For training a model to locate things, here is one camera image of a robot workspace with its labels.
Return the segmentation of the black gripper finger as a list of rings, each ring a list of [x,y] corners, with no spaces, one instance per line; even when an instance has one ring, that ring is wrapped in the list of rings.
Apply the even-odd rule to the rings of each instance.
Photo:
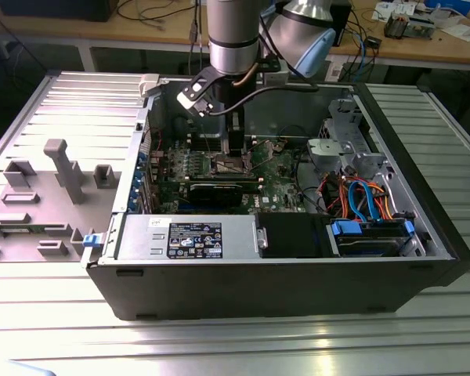
[[[232,111],[225,116],[226,131],[228,137],[228,154],[240,156],[244,149],[244,112]]]

